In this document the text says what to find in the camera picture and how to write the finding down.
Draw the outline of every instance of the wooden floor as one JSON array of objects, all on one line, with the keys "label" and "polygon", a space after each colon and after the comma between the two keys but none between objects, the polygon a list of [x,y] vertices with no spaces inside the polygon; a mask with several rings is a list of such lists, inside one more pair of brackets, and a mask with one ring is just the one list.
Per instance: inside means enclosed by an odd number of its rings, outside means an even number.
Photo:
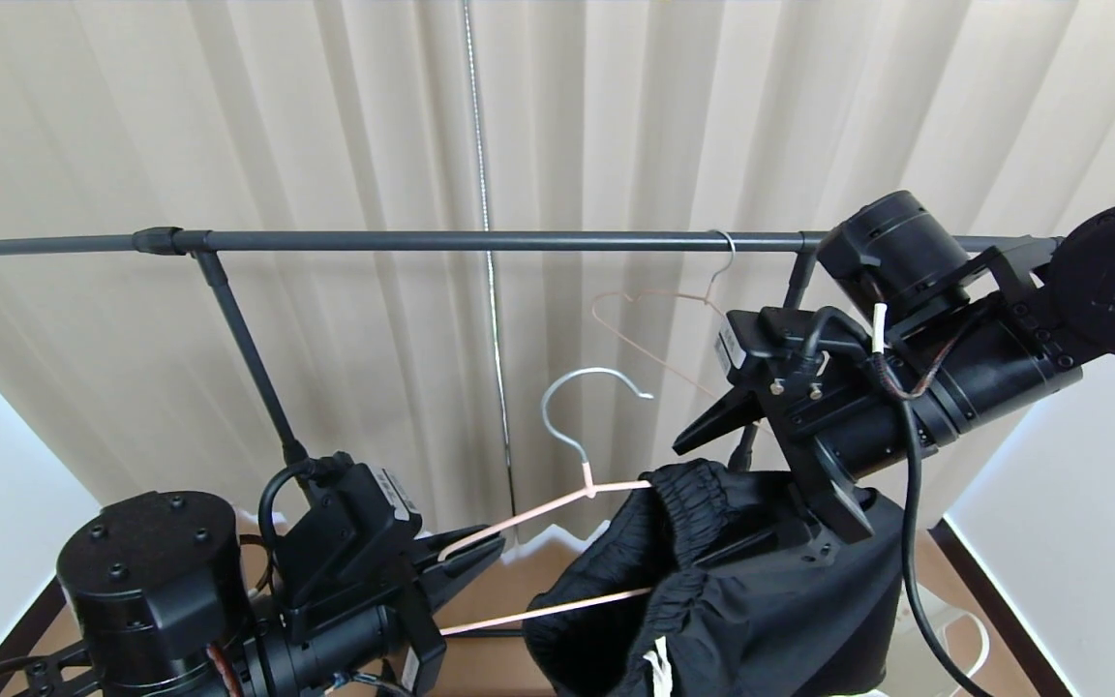
[{"label": "wooden floor", "polygon": [[[258,552],[246,552],[246,578],[260,572]],[[561,569],[570,563],[572,554],[565,548],[545,546],[524,561],[504,567],[494,565],[477,579],[467,591],[437,614],[438,626],[474,621],[501,613],[521,612],[536,592],[547,590]],[[921,535],[917,550],[920,583],[953,606],[983,617],[972,594],[949,564],[941,550],[927,534]],[[1002,696],[1034,696],[1035,687],[1025,671],[1009,654],[1004,640],[988,623],[992,646],[987,665],[975,679],[989,693]],[[949,630],[951,652],[960,665],[969,664],[979,651],[979,637],[970,621],[960,621]],[[49,628],[35,654],[50,654],[79,639],[76,621],[70,612],[61,612]],[[17,694],[26,687],[21,676],[8,685],[4,694]],[[372,694],[363,686],[348,686],[340,694]],[[460,697],[533,697],[553,694],[540,670],[532,664],[523,641],[518,639],[452,639],[442,680],[434,696]]]}]

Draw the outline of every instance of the black metal rod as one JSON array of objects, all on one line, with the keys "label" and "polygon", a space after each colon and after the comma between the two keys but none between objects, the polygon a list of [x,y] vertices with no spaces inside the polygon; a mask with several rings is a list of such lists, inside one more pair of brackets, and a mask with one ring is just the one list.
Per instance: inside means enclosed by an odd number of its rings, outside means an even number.
[{"label": "black metal rod", "polygon": [[[708,232],[217,232],[152,229],[94,238],[0,239],[0,256],[74,252],[725,252]],[[823,232],[734,233],[739,252],[815,252]],[[957,238],[977,253],[1014,238]]]},{"label": "black metal rod", "polygon": [[796,309],[803,302],[803,294],[811,283],[811,272],[815,270],[815,252],[799,252],[794,255],[791,281],[786,288],[786,301],[782,308]]},{"label": "black metal rod", "polygon": [[256,342],[252,339],[252,332],[248,330],[248,322],[244,321],[244,313],[239,309],[234,292],[231,292],[231,281],[226,278],[226,270],[222,268],[222,261],[214,252],[197,252],[194,254],[195,261],[201,265],[201,273],[204,281],[213,290],[217,306],[222,309],[222,317],[226,318],[226,326],[231,328],[231,336],[234,337],[235,346],[239,346],[239,354],[243,357],[248,366],[249,374],[252,374],[252,381],[256,385],[256,393],[261,394],[261,401],[265,403],[265,410],[269,412],[269,420],[274,423],[274,430],[282,441],[282,459],[288,465],[304,462],[307,451],[298,442],[295,433],[291,430],[291,424],[287,420],[287,412],[282,410],[282,401],[278,398],[274,384],[269,379],[265,371],[265,362],[261,360],[261,352],[256,349]]}]

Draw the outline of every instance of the hanging rod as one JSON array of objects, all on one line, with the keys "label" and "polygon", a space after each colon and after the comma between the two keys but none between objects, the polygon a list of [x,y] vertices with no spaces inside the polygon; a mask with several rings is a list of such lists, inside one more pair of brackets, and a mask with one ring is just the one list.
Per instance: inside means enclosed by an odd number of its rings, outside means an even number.
[{"label": "hanging rod", "polygon": [[[739,252],[815,252],[823,232],[736,232]],[[978,253],[1017,238],[961,235]],[[725,252],[715,232],[243,232],[155,226],[133,234],[0,239],[0,256],[80,252]]]}]

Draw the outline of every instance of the metal hook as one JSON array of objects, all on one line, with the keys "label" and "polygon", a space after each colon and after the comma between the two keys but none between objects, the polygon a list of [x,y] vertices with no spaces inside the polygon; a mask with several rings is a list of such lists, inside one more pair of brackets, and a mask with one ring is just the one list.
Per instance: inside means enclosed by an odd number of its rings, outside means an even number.
[{"label": "metal hook", "polygon": [[735,246],[734,239],[730,238],[730,234],[728,232],[721,230],[709,230],[708,232],[715,232],[717,234],[720,234],[721,238],[725,238],[726,242],[730,243],[730,260],[726,261],[725,265],[721,267],[720,269],[717,269],[716,273],[712,273],[712,278],[708,279],[708,291],[704,292],[705,301],[708,301],[708,297],[712,296],[712,283],[716,283],[716,278],[727,272],[727,270],[730,270],[730,267],[734,265],[735,258],[738,256],[738,248]]},{"label": "metal hook", "polygon": [[547,429],[553,437],[556,437],[558,441],[562,441],[566,445],[570,445],[571,447],[574,447],[574,449],[579,451],[580,463],[588,463],[588,451],[583,448],[583,445],[579,441],[575,441],[573,437],[566,436],[565,433],[562,433],[558,430],[558,428],[554,428],[553,423],[549,420],[549,400],[553,398],[554,393],[558,391],[559,387],[566,384],[566,380],[590,374],[612,375],[615,378],[622,380],[622,383],[624,383],[627,387],[631,388],[631,391],[636,393],[636,397],[641,398],[641,400],[651,400],[651,398],[653,398],[653,396],[651,396],[650,393],[643,393],[641,391],[641,389],[636,387],[636,384],[631,383],[631,378],[622,375],[622,371],[614,369],[602,369],[602,367],[593,367],[593,369],[572,370],[569,374],[563,375],[559,377],[556,380],[554,380],[554,383],[549,386],[549,389],[545,389],[545,396],[540,400],[540,418],[544,419],[545,429]]}]

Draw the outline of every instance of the dark brown baseboard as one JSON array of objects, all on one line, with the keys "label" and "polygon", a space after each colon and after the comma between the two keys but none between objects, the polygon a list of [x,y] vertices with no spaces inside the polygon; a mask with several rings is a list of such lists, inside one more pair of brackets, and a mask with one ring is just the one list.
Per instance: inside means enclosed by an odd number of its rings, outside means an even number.
[{"label": "dark brown baseboard", "polygon": [[946,559],[966,583],[966,589],[978,601],[979,608],[983,609],[987,621],[996,627],[1006,646],[1009,646],[1009,652],[1017,658],[1018,665],[1022,666],[1022,670],[1037,691],[1045,697],[1073,697],[1065,680],[1060,679],[1044,652],[1039,651],[1039,647],[1031,640],[1030,635],[1027,635],[1022,622],[1018,621],[1009,603],[1006,603],[995,583],[987,578],[983,569],[979,568],[979,562],[975,561],[972,553],[966,550],[949,524],[946,521],[938,522],[930,532]]},{"label": "dark brown baseboard", "polygon": [[[0,643],[0,661],[6,661],[8,658],[27,657],[28,654],[31,654],[33,646],[40,641],[40,636],[45,635],[49,626],[55,623],[55,618],[66,604],[67,599],[62,598],[62,588],[58,587],[56,579],[49,579],[49,583],[46,583],[40,596],[37,596],[37,599],[23,612],[23,617],[19,618],[17,626],[8,632],[3,643]],[[11,674],[0,678],[0,693],[3,691],[10,679]]]}]

